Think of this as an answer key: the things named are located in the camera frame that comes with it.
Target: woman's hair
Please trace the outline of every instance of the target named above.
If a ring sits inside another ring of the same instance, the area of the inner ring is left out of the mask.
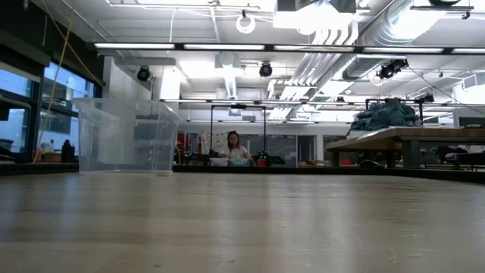
[[[227,147],[229,148],[229,150],[231,150],[233,147],[230,145],[230,142],[229,142],[229,137],[231,135],[236,135],[237,137],[237,143],[236,143],[236,147],[239,147],[239,134],[236,132],[236,131],[230,131],[228,134],[227,134]]]

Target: woman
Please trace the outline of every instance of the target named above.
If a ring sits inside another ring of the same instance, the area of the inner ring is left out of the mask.
[[[222,156],[233,160],[251,159],[248,150],[239,144],[239,134],[236,131],[230,131],[227,134],[227,148],[222,151]]]

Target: table surface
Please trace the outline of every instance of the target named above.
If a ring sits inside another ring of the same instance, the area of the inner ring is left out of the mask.
[[[466,143],[470,139],[483,138],[485,141],[485,129],[462,129],[462,128],[416,128],[394,127],[387,130],[369,132],[366,137],[341,140],[329,143],[326,149],[329,151],[343,150],[400,150],[400,139],[406,137],[423,138],[432,140],[434,137],[459,137]]]
[[[2,177],[5,272],[482,272],[485,187],[253,174]]]

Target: blue cloth pile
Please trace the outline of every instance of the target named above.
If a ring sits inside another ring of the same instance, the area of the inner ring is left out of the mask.
[[[389,126],[420,127],[422,121],[416,111],[398,99],[390,99],[385,104],[373,103],[369,110],[357,114],[350,130],[375,131]]]

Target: clear plastic bin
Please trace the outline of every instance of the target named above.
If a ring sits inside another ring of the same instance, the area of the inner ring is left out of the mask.
[[[178,115],[163,102],[73,99],[80,173],[171,174]]]

